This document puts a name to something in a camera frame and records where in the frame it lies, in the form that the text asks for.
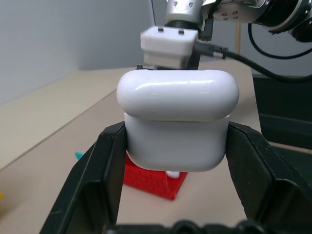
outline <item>beige tabletop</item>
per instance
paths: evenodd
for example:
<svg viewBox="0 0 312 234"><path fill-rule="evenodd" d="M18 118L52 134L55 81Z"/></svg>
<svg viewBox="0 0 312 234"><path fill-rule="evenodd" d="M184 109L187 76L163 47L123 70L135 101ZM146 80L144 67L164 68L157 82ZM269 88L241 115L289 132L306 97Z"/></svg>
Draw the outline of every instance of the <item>beige tabletop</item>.
<svg viewBox="0 0 312 234"><path fill-rule="evenodd" d="M200 69L232 74L239 85L240 98L231 121L260 131L250 68L235 61L218 61L201 64ZM2 170L0 190L5 199L0 202L0 233L39 233L77 161L75 151L85 152L106 126L119 121L123 121L123 112L113 92ZM124 186L118 213L118 223L164 225L180 219L199 225L234 225L244 218L226 159L209 172L189 173L174 201Z"/></svg>
<svg viewBox="0 0 312 234"><path fill-rule="evenodd" d="M0 170L114 91L130 70L78 71L0 105Z"/></svg>

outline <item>airpods case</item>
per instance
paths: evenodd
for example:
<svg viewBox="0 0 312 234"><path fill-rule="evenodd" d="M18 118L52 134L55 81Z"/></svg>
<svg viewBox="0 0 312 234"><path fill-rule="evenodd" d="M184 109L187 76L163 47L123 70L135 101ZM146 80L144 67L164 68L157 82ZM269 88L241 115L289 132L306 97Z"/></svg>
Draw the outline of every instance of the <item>airpods case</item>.
<svg viewBox="0 0 312 234"><path fill-rule="evenodd" d="M239 97L223 71L135 70L117 87L128 153L150 170L201 172L224 157L229 113Z"/></svg>

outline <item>teal object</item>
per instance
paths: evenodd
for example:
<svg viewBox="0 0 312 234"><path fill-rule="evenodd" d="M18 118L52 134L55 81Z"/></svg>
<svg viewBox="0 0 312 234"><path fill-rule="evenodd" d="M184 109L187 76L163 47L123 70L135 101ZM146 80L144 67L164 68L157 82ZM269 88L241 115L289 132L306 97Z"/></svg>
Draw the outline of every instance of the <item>teal object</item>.
<svg viewBox="0 0 312 234"><path fill-rule="evenodd" d="M82 158L83 153L82 153L82 152L75 152L75 156L76 156L76 158L79 160L79 159Z"/></svg>

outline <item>black panel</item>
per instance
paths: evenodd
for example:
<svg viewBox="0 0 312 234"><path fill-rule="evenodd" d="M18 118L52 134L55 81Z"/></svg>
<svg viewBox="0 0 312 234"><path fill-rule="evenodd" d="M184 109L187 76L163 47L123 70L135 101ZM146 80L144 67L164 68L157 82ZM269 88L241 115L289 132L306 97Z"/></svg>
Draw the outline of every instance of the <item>black panel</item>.
<svg viewBox="0 0 312 234"><path fill-rule="evenodd" d="M40 234L101 234L115 224L125 158L122 122L106 128L74 165Z"/></svg>
<svg viewBox="0 0 312 234"><path fill-rule="evenodd" d="M302 177L308 182L310 187L312 187L312 155L277 147L273 148L278 154L282 155L289 163L291 163L292 166L295 167Z"/></svg>
<svg viewBox="0 0 312 234"><path fill-rule="evenodd" d="M284 84L256 75L253 83L263 136L312 149L312 82Z"/></svg>
<svg viewBox="0 0 312 234"><path fill-rule="evenodd" d="M312 189L256 130L230 123L226 156L248 219L262 224L312 224Z"/></svg>

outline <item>red lego brick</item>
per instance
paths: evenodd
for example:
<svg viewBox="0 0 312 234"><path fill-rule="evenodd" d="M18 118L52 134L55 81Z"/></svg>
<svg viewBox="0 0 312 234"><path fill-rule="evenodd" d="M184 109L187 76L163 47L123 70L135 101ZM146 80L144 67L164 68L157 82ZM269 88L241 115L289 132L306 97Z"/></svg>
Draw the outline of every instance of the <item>red lego brick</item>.
<svg viewBox="0 0 312 234"><path fill-rule="evenodd" d="M181 172L179 178L173 179L168 177L166 172L140 168L127 155L123 183L136 189L174 200L186 175L186 172Z"/></svg>

